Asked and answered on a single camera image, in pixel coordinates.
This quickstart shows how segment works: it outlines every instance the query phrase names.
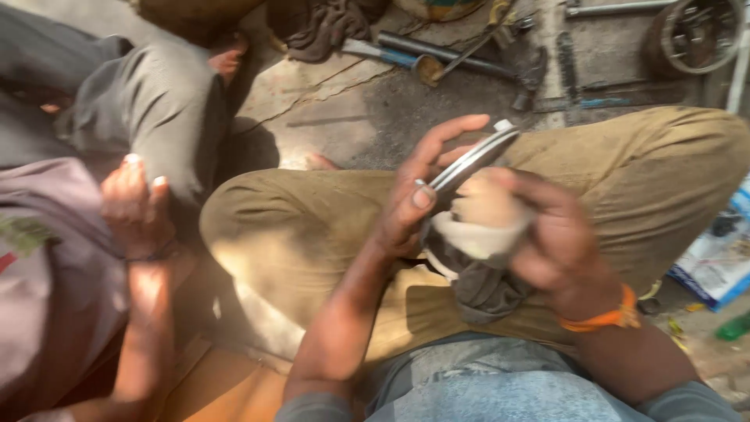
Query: brown trousers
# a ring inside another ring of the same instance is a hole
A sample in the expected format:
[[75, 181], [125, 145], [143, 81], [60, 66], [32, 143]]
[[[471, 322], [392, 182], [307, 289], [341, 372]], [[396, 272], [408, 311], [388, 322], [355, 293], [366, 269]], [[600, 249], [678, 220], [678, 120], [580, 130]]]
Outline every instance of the brown trousers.
[[[602, 254], [642, 294], [727, 205], [749, 169], [750, 133], [721, 110], [661, 107], [524, 134], [505, 156], [512, 167], [580, 195]], [[374, 170], [264, 170], [231, 179], [208, 200], [203, 238], [234, 277], [251, 325], [261, 326], [272, 351], [293, 357], [300, 327], [309, 325], [341, 279], [393, 177]], [[405, 263], [394, 274], [366, 362], [465, 330], [531, 339], [572, 354], [570, 335], [536, 295], [499, 321], [466, 324], [442, 276]], [[258, 316], [264, 306], [270, 311]], [[264, 318], [275, 322], [258, 321]], [[284, 339], [291, 330], [285, 324], [298, 333]], [[273, 344], [274, 338], [286, 344]]]

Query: person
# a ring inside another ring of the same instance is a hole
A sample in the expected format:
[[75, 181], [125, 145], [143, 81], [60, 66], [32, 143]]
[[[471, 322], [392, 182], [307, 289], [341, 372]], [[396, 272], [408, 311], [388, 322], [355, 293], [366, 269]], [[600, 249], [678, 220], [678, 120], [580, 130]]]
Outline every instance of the person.
[[536, 212], [507, 268], [535, 292], [471, 324], [446, 278], [405, 257], [436, 200], [416, 180], [488, 119], [431, 129], [396, 173], [265, 170], [209, 198], [202, 235], [238, 296], [305, 330], [275, 420], [351, 420], [355, 391], [368, 421], [741, 420], [633, 306], [747, 173], [744, 122], [660, 107], [523, 134], [513, 170], [488, 172]]
[[[1, 421], [155, 415], [171, 272], [185, 264], [174, 255], [200, 241], [224, 93], [246, 48], [168, 35], [134, 47], [0, 5]], [[128, 152], [100, 188], [106, 173], [87, 164]], [[146, 180], [158, 181], [151, 203]], [[82, 383], [118, 354], [108, 398], [74, 405], [108, 394]]]

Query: bare foot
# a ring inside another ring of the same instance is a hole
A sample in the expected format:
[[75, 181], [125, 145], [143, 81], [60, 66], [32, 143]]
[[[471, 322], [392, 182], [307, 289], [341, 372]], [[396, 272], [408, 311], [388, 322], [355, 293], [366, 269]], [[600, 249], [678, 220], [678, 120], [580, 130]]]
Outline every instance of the bare foot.
[[208, 59], [208, 65], [221, 75], [225, 87], [230, 85], [237, 74], [240, 60], [248, 51], [249, 46], [248, 38], [241, 32], [234, 31], [219, 37], [219, 40], [211, 48], [211, 58]]
[[326, 157], [311, 153], [304, 158], [308, 170], [343, 170], [343, 168]]

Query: orange thread bracelet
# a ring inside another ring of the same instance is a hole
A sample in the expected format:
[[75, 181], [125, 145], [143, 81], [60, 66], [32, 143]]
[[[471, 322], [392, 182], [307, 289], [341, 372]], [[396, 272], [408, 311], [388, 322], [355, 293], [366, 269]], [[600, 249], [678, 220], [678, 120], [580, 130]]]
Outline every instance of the orange thread bracelet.
[[559, 318], [560, 326], [576, 333], [590, 333], [607, 325], [616, 325], [622, 328], [641, 328], [638, 311], [635, 309], [638, 299], [633, 289], [625, 283], [622, 283], [622, 298], [622, 304], [617, 310], [597, 315], [585, 321], [570, 321]]

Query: dirty floor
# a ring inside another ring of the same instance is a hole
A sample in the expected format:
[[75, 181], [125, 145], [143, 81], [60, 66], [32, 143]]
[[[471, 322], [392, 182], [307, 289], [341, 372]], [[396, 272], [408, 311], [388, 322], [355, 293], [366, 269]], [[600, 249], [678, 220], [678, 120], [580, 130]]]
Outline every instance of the dirty floor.
[[[119, 33], [142, 44], [162, 31], [135, 16], [119, 0], [0, 0], [42, 14], [94, 35]], [[588, 5], [627, 2], [589, 0]], [[549, 72], [540, 97], [562, 94], [555, 40], [571, 32], [579, 84], [624, 80], [642, 74], [638, 60], [641, 36], [652, 17], [618, 17], [566, 23], [558, 0], [520, 2], [524, 11], [537, 11], [537, 27], [527, 35], [550, 52]], [[238, 173], [270, 167], [304, 168], [304, 156], [319, 152], [345, 168], [393, 169], [403, 161], [431, 126], [468, 113], [489, 113], [492, 121], [510, 119], [525, 131], [564, 126], [561, 113], [518, 113], [510, 108], [515, 89], [508, 83], [456, 70], [435, 88], [421, 85], [408, 72], [381, 62], [334, 54], [327, 62], [309, 65], [284, 60], [273, 50], [263, 24], [263, 6], [245, 17], [241, 27], [250, 35], [251, 52], [238, 76], [230, 100], [237, 110], [231, 136], [222, 146], [219, 181]], [[461, 20], [424, 24], [397, 8], [389, 8], [377, 29], [388, 29], [435, 44], [461, 49], [485, 24], [487, 8]], [[480, 52], [493, 58], [491, 50]], [[685, 104], [696, 104], [698, 82]], [[639, 110], [621, 107], [584, 112], [581, 122], [596, 122]], [[666, 329], [672, 316], [686, 332], [685, 346], [704, 378], [738, 408], [750, 401], [750, 339], [728, 345], [706, 341], [723, 321], [750, 309], [750, 294], [721, 313], [687, 312], [694, 302], [687, 291], [665, 280], [658, 294], [663, 313], [654, 322]], [[169, 398], [164, 421], [270, 421], [281, 403], [284, 377], [268, 369], [283, 366], [257, 350], [223, 344], [226, 337], [244, 337], [246, 330], [231, 280], [211, 264], [194, 276], [177, 297], [178, 346], [194, 345], [199, 332], [213, 340], [197, 340], [198, 352], [181, 368], [185, 377]]]

